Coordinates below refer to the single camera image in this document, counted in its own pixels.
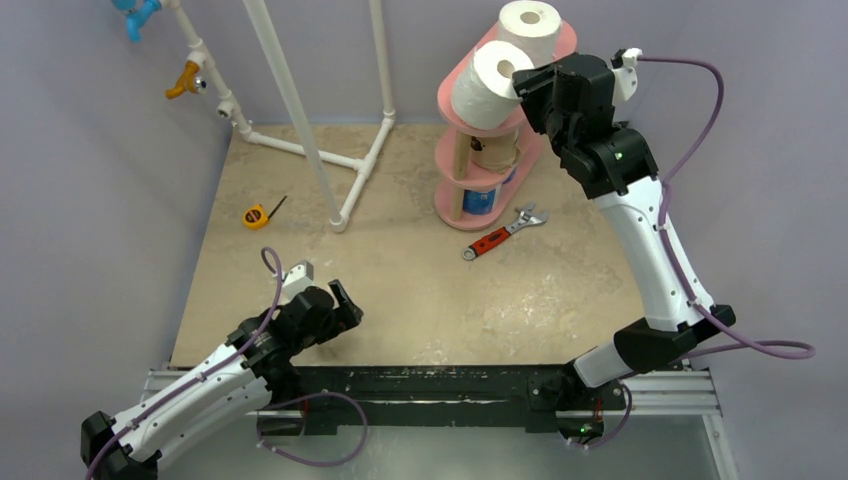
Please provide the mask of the white paper towel roll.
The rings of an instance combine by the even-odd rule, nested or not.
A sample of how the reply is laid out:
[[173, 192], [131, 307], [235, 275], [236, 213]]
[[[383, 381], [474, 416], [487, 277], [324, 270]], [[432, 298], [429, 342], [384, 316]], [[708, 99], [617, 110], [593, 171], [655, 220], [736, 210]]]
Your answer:
[[542, 1], [511, 1], [498, 15], [495, 39], [524, 51], [538, 67], [553, 61], [562, 17]]

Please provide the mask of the brown paper roll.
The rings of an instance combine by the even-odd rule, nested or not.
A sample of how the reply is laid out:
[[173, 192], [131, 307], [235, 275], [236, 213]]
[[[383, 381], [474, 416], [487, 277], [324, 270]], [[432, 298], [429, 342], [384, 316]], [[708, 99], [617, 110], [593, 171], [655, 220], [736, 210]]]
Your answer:
[[496, 137], [476, 137], [470, 140], [470, 161], [489, 172], [503, 174], [520, 161], [519, 131]]

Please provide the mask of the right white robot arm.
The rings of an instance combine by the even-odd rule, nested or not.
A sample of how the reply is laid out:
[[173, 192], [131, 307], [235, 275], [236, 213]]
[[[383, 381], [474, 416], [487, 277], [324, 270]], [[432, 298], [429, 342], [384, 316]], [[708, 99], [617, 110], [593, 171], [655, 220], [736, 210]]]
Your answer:
[[609, 343], [564, 366], [561, 392], [576, 407], [596, 399], [602, 385], [665, 366], [716, 335], [710, 315], [725, 326], [735, 322], [732, 308], [716, 304], [697, 281], [662, 204], [647, 140], [614, 119], [638, 86], [638, 57], [631, 49], [607, 63], [574, 53], [512, 75], [529, 126], [547, 137], [561, 168], [618, 235], [644, 310]]

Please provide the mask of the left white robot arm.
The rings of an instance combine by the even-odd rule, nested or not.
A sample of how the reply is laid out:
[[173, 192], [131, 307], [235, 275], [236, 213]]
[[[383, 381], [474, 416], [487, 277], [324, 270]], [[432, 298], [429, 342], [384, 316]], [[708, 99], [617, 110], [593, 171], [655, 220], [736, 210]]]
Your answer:
[[222, 420], [212, 409], [304, 408], [291, 360], [303, 350], [360, 325], [364, 313], [338, 280], [308, 286], [284, 305], [243, 320], [200, 365], [137, 406], [97, 411], [81, 425], [88, 479], [154, 479], [167, 445], [185, 445]]

